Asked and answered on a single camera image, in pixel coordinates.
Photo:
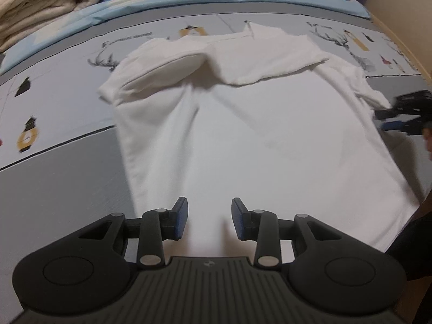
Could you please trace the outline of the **white t-shirt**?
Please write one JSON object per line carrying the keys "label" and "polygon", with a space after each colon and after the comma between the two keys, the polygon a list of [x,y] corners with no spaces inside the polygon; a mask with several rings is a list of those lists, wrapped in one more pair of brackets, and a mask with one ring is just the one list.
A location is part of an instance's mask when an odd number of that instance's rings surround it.
{"label": "white t-shirt", "polygon": [[172,255],[251,255],[231,201],[282,219],[309,214],[386,250],[419,202],[373,112],[389,107],[359,67],[306,35],[152,39],[101,85],[137,214],[187,197]]}

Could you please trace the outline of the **printed grey bed sheet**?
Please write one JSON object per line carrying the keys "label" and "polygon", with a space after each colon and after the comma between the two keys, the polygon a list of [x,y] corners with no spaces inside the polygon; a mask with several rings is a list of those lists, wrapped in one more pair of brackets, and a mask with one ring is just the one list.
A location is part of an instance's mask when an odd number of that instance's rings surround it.
{"label": "printed grey bed sheet", "polygon": [[93,26],[34,54],[1,76],[1,322],[21,313],[12,288],[18,262],[112,212],[134,217],[110,109],[97,95],[109,75],[88,60],[121,60],[151,37],[201,26],[239,32],[246,20],[304,32],[307,19],[347,30],[380,25],[281,2],[192,4],[136,12]]}

